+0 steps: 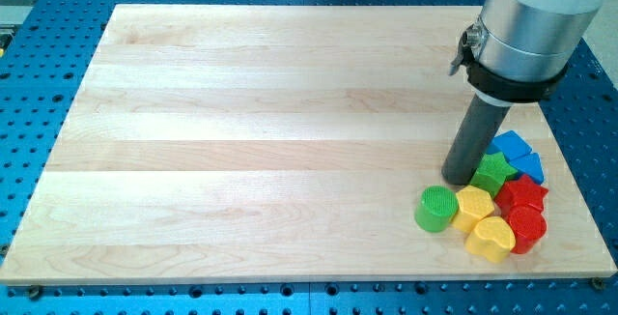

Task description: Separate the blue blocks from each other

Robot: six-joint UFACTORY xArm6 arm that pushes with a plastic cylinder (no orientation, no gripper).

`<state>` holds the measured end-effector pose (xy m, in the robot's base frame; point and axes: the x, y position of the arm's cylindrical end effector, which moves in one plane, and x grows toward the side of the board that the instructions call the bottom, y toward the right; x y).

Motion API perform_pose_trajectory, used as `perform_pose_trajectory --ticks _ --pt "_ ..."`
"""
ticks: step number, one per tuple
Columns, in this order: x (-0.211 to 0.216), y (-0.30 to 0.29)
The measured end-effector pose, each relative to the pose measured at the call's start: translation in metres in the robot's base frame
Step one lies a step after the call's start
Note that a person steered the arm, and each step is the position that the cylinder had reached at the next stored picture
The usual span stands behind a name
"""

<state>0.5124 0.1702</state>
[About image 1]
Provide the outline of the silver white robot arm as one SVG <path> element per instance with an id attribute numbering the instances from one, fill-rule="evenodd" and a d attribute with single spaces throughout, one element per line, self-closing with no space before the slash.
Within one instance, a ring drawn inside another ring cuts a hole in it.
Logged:
<path id="1" fill-rule="evenodd" d="M 477 97 L 495 106 L 544 100 L 603 1 L 485 0 L 450 72 L 465 67 Z"/>

